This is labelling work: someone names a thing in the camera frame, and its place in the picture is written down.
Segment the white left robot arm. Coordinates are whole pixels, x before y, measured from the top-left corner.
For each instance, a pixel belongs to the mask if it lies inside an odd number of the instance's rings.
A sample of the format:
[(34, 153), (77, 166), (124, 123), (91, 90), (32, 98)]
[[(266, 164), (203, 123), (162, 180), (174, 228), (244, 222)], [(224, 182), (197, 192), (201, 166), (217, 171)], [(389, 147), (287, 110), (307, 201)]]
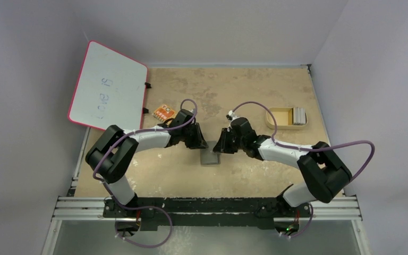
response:
[(133, 156), (180, 142), (188, 149), (208, 148), (195, 113), (185, 109), (149, 129), (126, 132), (117, 125), (109, 126), (89, 149), (85, 161), (92, 168), (94, 179), (102, 182), (117, 201), (116, 210), (123, 217), (131, 217), (137, 212), (138, 197), (125, 175)]

